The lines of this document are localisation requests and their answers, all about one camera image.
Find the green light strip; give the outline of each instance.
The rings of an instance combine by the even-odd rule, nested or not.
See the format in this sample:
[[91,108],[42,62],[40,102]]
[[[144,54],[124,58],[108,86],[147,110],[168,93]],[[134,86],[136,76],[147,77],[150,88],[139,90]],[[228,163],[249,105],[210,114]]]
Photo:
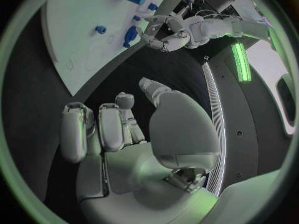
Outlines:
[[235,57],[239,81],[251,81],[251,71],[246,54],[246,50],[242,43],[232,45]]

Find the robotic hand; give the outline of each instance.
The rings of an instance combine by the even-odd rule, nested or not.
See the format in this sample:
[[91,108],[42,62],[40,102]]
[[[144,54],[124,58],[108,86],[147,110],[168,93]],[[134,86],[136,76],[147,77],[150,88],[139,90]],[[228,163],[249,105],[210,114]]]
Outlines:
[[238,17],[226,17],[224,19],[193,16],[183,19],[180,13],[172,13],[170,16],[154,15],[145,16],[143,19],[157,24],[167,24],[174,32],[161,41],[144,34],[142,29],[137,27],[137,32],[149,47],[163,52],[177,50],[181,47],[189,49],[197,48],[209,42],[210,39],[222,37],[224,35],[231,37],[249,36],[270,42],[269,30],[265,22],[251,20],[241,20]]

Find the green led light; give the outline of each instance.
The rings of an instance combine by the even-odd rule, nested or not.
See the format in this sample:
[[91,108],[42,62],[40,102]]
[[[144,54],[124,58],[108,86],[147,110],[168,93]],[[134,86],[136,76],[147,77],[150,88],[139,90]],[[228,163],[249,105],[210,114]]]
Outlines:
[[232,45],[235,57],[239,81],[251,81],[251,71],[246,54],[246,50],[242,43]]

